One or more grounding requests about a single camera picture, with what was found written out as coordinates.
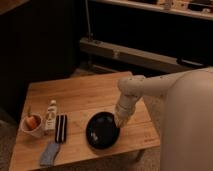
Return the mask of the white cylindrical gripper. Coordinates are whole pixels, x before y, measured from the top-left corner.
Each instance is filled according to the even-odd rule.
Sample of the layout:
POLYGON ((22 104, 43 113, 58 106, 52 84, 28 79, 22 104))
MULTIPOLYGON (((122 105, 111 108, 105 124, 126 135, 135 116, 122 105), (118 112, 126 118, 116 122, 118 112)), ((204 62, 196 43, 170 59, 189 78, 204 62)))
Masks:
POLYGON ((139 96, 121 94, 115 106, 115 124, 118 128, 123 127, 134 114, 139 96))

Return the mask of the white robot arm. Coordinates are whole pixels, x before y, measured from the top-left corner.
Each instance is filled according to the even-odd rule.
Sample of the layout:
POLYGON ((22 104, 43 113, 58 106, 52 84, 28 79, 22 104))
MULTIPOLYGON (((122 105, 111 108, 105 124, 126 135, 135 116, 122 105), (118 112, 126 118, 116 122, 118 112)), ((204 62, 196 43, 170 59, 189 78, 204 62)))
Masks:
POLYGON ((115 122, 125 125, 144 95, 165 95, 160 171, 213 171, 213 67, 118 80, 115 122))

